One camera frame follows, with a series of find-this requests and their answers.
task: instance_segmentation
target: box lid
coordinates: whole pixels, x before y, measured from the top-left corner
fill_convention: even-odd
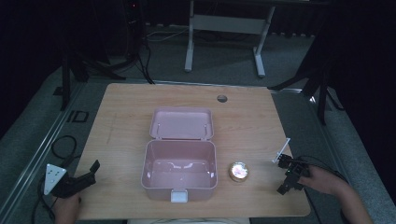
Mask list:
[[[213,137],[212,113],[204,107],[158,107],[149,133],[156,139],[209,140]]]

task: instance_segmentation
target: round tin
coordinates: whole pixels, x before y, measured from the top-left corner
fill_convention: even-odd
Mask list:
[[[248,167],[241,161],[234,162],[228,170],[230,178],[235,182],[244,182],[248,179]]]

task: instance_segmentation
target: wooden table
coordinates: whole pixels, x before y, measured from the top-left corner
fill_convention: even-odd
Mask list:
[[[228,101],[220,103],[219,95]],[[152,201],[141,186],[149,126],[158,106],[211,109],[219,183],[210,200]],[[266,88],[110,84],[76,171],[83,175],[95,160],[101,163],[97,183],[81,192],[79,219],[306,216],[310,207],[303,191],[276,192],[285,170],[272,159],[285,142]],[[290,154],[289,147],[285,153]],[[246,182],[228,176],[234,161],[249,167]]]

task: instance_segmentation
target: gray carpet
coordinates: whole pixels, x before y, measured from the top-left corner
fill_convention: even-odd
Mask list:
[[[182,31],[179,27],[163,28],[166,31]],[[271,35],[267,37],[262,57],[267,76],[257,77],[253,59],[252,47],[257,43],[255,36],[249,36],[243,41],[208,42],[210,36],[197,34],[192,71],[184,72],[184,60],[187,49],[187,37],[178,35],[163,41],[166,35],[149,37],[151,48],[148,70],[151,78],[158,83],[201,83],[232,86],[273,86],[293,77],[306,51],[312,43],[312,38]],[[149,57],[146,49],[141,50],[143,61]],[[125,82],[145,82],[136,66],[117,71],[127,77]],[[61,85],[60,70],[49,76],[42,88],[36,94],[26,110],[15,122],[0,142],[0,202],[6,203],[9,194],[20,179],[22,172],[27,172],[34,178],[28,183],[23,193],[19,195],[9,209],[8,223],[28,223],[36,201],[36,187],[47,162],[60,162],[49,151],[55,137],[67,134],[73,135],[78,141],[77,153],[81,153],[91,129],[95,114],[102,100],[108,83],[114,82],[107,77],[95,74],[88,83],[73,82],[74,100],[70,106],[60,112],[60,96],[52,95],[57,86]],[[300,89],[304,80],[290,88]],[[331,104],[326,110],[327,126],[319,124],[316,117],[316,105],[309,102],[296,91],[274,92],[274,101],[279,113],[286,136],[291,138],[290,148],[295,156],[315,156],[329,163],[333,168],[344,173],[351,185],[361,194],[375,223],[394,223],[396,209],[385,191],[375,168],[365,153],[364,146],[356,134],[347,114],[337,111]],[[89,112],[87,122],[72,122],[67,120],[72,111]],[[67,153],[73,144],[68,139],[57,144],[57,149]],[[43,152],[44,159],[38,164],[38,169],[31,172],[28,162],[37,151]],[[74,161],[70,172],[73,173],[78,161]],[[256,223],[342,223],[338,202],[329,195],[307,190],[312,200],[312,212],[307,217],[254,217]],[[48,215],[41,207],[36,211],[36,223],[50,223]],[[80,221],[80,223],[121,223],[113,221]]]

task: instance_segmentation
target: human arm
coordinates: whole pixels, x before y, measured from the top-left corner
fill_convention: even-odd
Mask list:
[[[77,220],[78,208],[78,193],[66,199],[56,199],[53,205],[55,224],[74,224]]]
[[[364,207],[361,197],[346,181],[313,165],[309,166],[309,172],[310,177],[300,177],[300,184],[333,195],[341,204],[343,214],[350,223],[374,223]]]

